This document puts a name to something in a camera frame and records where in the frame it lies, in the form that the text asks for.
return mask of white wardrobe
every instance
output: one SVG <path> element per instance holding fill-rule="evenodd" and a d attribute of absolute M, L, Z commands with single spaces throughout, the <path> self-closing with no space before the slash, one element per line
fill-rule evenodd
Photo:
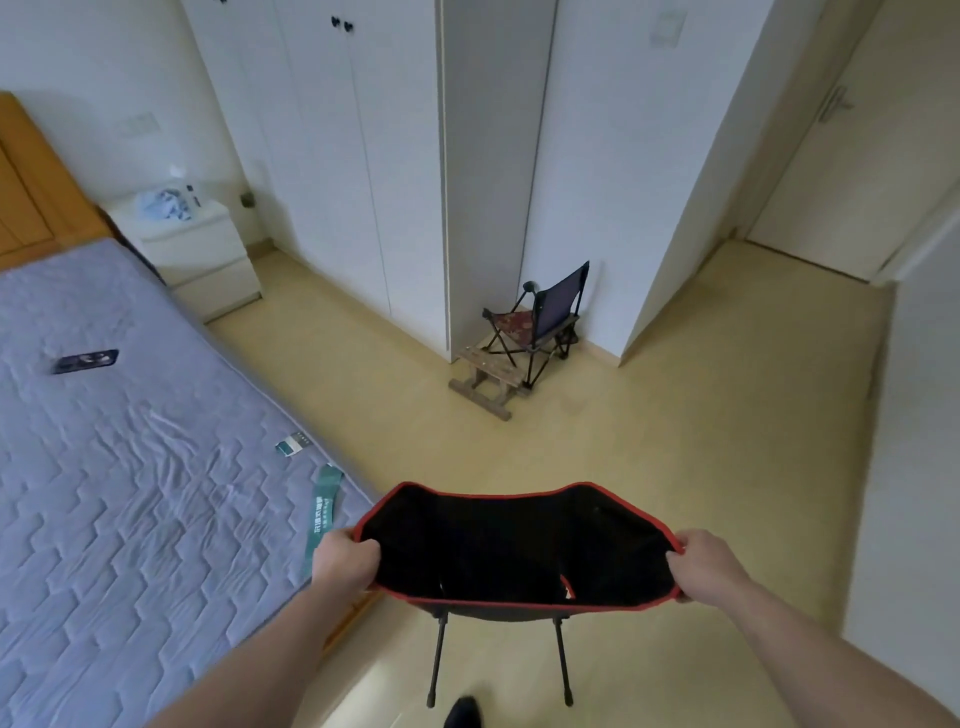
<path fill-rule="evenodd" d="M 450 359 L 519 285 L 556 0 L 182 0 L 277 245 Z"/>

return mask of black camping chair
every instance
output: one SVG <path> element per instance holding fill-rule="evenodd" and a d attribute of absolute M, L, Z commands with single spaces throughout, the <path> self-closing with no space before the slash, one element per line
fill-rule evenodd
<path fill-rule="evenodd" d="M 450 615 L 553 621 L 573 705 L 561 623 L 585 612 L 638 612 L 681 595 L 667 551 L 683 552 L 663 523 L 594 483 L 549 493 L 464 496 L 400 483 L 353 529 L 380 543 L 373 587 L 439 623 L 426 707 L 437 697 Z"/>
<path fill-rule="evenodd" d="M 580 301 L 584 297 L 584 286 L 587 284 L 589 270 L 590 263 L 587 261 L 578 270 L 545 291 L 538 291 L 537 285 L 532 280 L 528 280 L 523 284 L 523 294 L 516 300 L 509 313 L 493 313 L 488 308 L 483 309 L 483 317 L 493 327 L 493 339 L 483 350 L 489 353 L 506 354 L 514 366 L 516 366 L 515 353 L 526 353 L 530 356 L 527 377 L 522 384 L 524 388 L 533 389 L 553 355 L 566 359 L 570 356 L 570 347 L 580 340 L 574 327 L 580 319 Z M 533 309 L 517 311 L 528 293 L 534 295 Z M 518 349 L 511 349 L 507 345 L 503 338 L 504 334 Z M 500 342 L 503 350 L 491 351 L 491 346 L 497 341 Z M 534 376 L 534 357 L 540 352 L 546 354 L 546 361 Z"/>

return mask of drawer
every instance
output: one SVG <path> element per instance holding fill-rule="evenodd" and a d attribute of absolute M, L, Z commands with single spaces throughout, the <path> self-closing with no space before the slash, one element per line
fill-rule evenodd
<path fill-rule="evenodd" d="M 156 266 L 167 285 L 178 286 L 247 257 L 229 218 L 156 240 L 138 241 L 140 252 Z"/>
<path fill-rule="evenodd" d="M 260 281 L 247 258 L 173 290 L 174 298 L 201 321 L 223 316 L 260 296 Z"/>

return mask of forearm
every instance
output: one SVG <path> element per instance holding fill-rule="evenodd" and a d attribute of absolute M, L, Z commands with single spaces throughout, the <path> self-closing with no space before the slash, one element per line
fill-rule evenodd
<path fill-rule="evenodd" d="M 804 728 L 957 728 L 927 693 L 763 587 L 743 589 L 725 612 Z"/>
<path fill-rule="evenodd" d="M 155 717 L 149 728 L 289 726 L 326 637 L 353 597 L 311 584 Z"/>

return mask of mattress label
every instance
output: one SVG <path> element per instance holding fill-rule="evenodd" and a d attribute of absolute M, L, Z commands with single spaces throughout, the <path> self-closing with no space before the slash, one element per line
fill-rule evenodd
<path fill-rule="evenodd" d="M 313 552 L 320 545 L 324 533 L 333 528 L 333 506 L 340 491 L 340 481 L 344 472 L 332 465 L 320 468 L 317 482 L 313 486 L 313 508 L 311 508 L 310 530 L 306 538 L 306 554 L 303 559 L 304 575 L 313 571 Z"/>
<path fill-rule="evenodd" d="M 311 445 L 310 438 L 303 432 L 294 432 L 290 437 L 285 437 L 276 444 L 276 451 L 284 457 L 290 457 Z"/>

